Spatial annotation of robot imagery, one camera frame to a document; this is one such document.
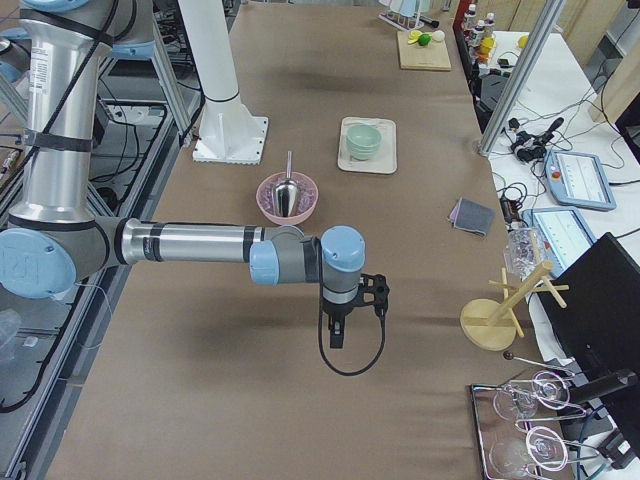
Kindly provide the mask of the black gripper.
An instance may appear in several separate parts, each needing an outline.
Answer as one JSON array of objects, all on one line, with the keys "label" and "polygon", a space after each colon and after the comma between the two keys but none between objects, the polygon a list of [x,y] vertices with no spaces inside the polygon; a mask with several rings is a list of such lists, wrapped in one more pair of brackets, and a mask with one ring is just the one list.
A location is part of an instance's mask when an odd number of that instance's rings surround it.
[{"label": "black gripper", "polygon": [[355,309],[361,306],[358,299],[352,299],[347,303],[334,303],[323,298],[321,300],[322,310],[329,317],[330,348],[342,349],[344,345],[344,330],[346,317]]}]

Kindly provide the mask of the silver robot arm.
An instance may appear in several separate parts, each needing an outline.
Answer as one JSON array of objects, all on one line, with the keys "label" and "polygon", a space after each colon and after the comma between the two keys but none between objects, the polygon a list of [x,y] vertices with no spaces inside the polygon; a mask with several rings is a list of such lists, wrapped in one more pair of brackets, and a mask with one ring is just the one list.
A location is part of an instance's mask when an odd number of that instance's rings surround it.
[{"label": "silver robot arm", "polygon": [[2,286],[45,298],[115,265],[243,262],[258,284],[315,283],[319,323],[340,347],[364,305],[365,243],[348,226],[307,237],[295,227],[152,223],[96,216],[87,206],[99,66],[119,44],[148,39],[147,1],[25,1],[31,38],[23,194],[1,234]]}]

